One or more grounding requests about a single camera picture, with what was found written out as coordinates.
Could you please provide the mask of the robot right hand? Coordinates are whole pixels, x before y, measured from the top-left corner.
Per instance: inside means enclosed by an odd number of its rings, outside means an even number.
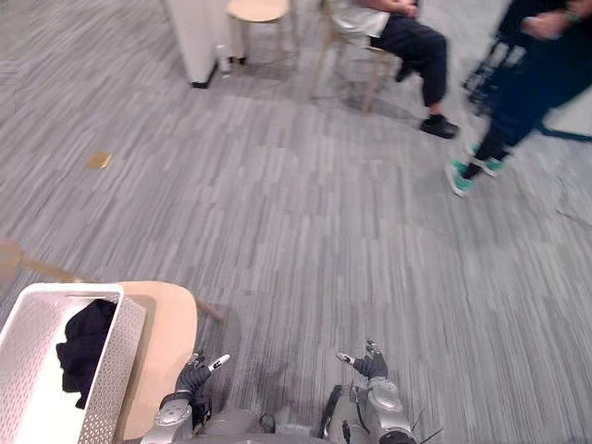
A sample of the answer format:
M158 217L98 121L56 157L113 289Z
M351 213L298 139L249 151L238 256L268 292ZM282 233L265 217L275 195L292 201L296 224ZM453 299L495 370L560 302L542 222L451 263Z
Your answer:
M386 379L389 375L388 365L384 359L378 344L368 339L365 345L363 357L353 357L344 351L338 351L336 357L342 363L351 366L368 381L373 379Z

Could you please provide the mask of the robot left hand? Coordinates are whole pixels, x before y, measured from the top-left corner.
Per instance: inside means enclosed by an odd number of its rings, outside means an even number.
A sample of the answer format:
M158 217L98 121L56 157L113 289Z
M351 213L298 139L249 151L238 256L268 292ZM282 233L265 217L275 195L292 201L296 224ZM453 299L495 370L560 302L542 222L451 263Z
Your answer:
M230 357L229 353L225 353L207 363L202 352L192 354L179 373L175 392L195 395L210 376L229 361Z

